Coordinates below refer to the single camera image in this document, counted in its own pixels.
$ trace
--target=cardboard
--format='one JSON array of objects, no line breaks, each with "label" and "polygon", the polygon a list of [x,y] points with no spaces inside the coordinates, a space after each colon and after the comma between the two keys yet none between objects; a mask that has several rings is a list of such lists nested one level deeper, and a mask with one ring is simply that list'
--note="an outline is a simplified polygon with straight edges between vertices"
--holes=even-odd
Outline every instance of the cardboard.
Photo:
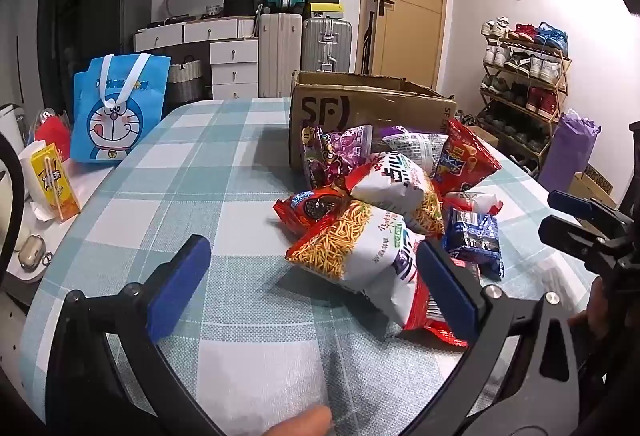
[{"label": "cardboard", "polygon": [[373,143],[381,127],[404,126],[430,132],[447,132],[456,114],[454,100],[429,88],[394,77],[354,73],[295,72],[289,114],[289,165],[302,169],[300,130],[373,126]]},{"label": "cardboard", "polygon": [[577,198],[594,198],[612,209],[617,208],[616,202],[590,177],[581,172],[574,174],[569,186],[569,194]]},{"label": "cardboard", "polygon": [[482,127],[479,127],[479,126],[467,126],[467,127],[470,130],[472,130],[478,138],[487,142],[491,147],[498,148],[498,142],[500,142],[500,140],[498,140],[490,132],[485,131]]}]

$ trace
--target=snack bag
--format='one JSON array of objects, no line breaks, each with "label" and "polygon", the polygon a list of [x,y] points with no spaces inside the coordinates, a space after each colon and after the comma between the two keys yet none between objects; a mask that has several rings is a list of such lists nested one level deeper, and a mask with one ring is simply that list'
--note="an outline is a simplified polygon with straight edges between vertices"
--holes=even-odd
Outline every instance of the snack bag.
[{"label": "snack bag", "polygon": [[60,222],[80,213],[78,199],[62,167],[56,144],[51,143],[31,155],[31,166],[47,198],[49,207]]},{"label": "snack bag", "polygon": [[441,196],[468,191],[502,168],[478,137],[459,121],[449,120],[448,132],[434,176]]},{"label": "snack bag", "polygon": [[442,147],[447,141],[446,134],[417,132],[400,126],[385,127],[381,131],[382,142],[392,151],[400,152],[430,177],[434,174]]},{"label": "snack bag", "polygon": [[[468,269],[472,275],[480,282],[480,272],[478,266],[467,261],[451,258],[456,266]],[[456,338],[452,333],[447,321],[442,316],[440,308],[433,300],[433,296],[429,293],[424,281],[418,276],[418,285],[416,289],[416,297],[419,297],[420,303],[414,304],[412,314],[404,326],[405,330],[426,329],[436,335],[440,340],[444,340],[447,344],[465,347],[466,342]]]},{"label": "snack bag", "polygon": [[495,216],[502,209],[503,203],[495,194],[481,192],[450,192],[442,199],[443,206],[455,207],[465,212],[491,214]]},{"label": "snack bag", "polygon": [[373,155],[345,178],[351,196],[404,216],[407,226],[420,234],[444,233],[440,201],[424,171],[399,152]]},{"label": "snack bag", "polygon": [[277,200],[273,206],[280,220],[297,236],[329,213],[339,214],[349,198],[333,187],[322,187],[290,196],[285,201]]},{"label": "snack bag", "polygon": [[418,278],[415,249],[423,239],[399,214],[352,200],[340,216],[329,214],[317,222],[287,250],[286,259],[363,292],[404,326]]},{"label": "snack bag", "polygon": [[483,275],[495,280],[504,277],[494,216],[451,209],[442,244],[451,257],[476,263]]},{"label": "snack bag", "polygon": [[344,177],[369,156],[372,131],[372,126],[329,133],[317,126],[304,127],[303,170],[310,188],[341,185]]}]

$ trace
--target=blue plaid tablecloth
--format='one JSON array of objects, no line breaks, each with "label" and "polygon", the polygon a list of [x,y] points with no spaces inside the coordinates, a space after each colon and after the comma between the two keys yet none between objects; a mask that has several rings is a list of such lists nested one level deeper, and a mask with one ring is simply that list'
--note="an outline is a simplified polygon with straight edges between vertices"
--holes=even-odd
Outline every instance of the blue plaid tablecloth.
[{"label": "blue plaid tablecloth", "polygon": [[[193,233],[211,243],[210,269],[160,347],[229,435],[261,434],[323,402],[336,434],[392,436],[443,384],[460,352],[397,337],[398,327],[364,297],[284,260],[292,239],[271,207],[303,187],[288,167],[289,105],[288,98],[256,98],[183,106],[98,188],[42,279],[22,335],[20,374],[42,419],[50,344],[67,292],[107,295],[143,282]],[[583,308],[593,275],[538,239],[550,213],[546,191],[494,154],[503,169],[481,186],[504,202],[500,286],[535,299],[552,289],[569,310]],[[152,412],[117,337],[109,342],[132,399]]]}]

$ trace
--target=drawer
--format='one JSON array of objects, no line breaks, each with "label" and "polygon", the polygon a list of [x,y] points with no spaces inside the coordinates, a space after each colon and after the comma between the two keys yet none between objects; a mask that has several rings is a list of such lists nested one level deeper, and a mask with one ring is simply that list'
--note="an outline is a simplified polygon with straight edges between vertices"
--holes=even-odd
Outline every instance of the drawer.
[{"label": "drawer", "polygon": [[258,61],[258,41],[224,41],[209,44],[211,64]]},{"label": "drawer", "polygon": [[146,51],[153,48],[182,44],[182,26],[181,22],[177,22],[176,24],[167,24],[143,30],[134,35],[134,49],[136,51]]},{"label": "drawer", "polygon": [[220,84],[213,86],[214,100],[224,98],[255,98],[258,96],[258,83],[249,82],[245,84]]},{"label": "drawer", "polygon": [[211,66],[211,85],[243,84],[258,82],[258,64],[242,62],[235,64],[214,64]]},{"label": "drawer", "polygon": [[196,21],[184,25],[186,43],[236,38],[238,38],[238,19]]}]

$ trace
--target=door handle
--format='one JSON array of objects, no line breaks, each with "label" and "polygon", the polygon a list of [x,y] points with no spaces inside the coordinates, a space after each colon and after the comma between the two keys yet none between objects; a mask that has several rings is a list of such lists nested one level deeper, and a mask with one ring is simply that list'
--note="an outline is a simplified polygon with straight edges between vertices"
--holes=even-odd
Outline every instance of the door handle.
[{"label": "door handle", "polygon": [[395,1],[392,0],[378,0],[378,15],[383,17],[385,15],[385,5],[386,4],[395,4]]}]

